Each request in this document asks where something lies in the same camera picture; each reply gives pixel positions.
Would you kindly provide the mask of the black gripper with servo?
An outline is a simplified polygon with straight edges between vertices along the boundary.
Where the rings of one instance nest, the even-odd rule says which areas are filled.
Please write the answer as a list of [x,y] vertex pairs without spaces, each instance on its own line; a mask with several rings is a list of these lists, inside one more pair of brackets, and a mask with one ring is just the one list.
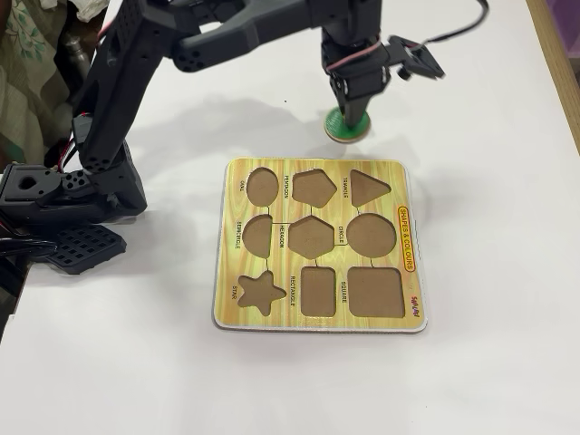
[[324,37],[321,60],[346,126],[353,131],[366,131],[371,123],[368,105],[390,80],[389,54],[381,38],[342,45]]

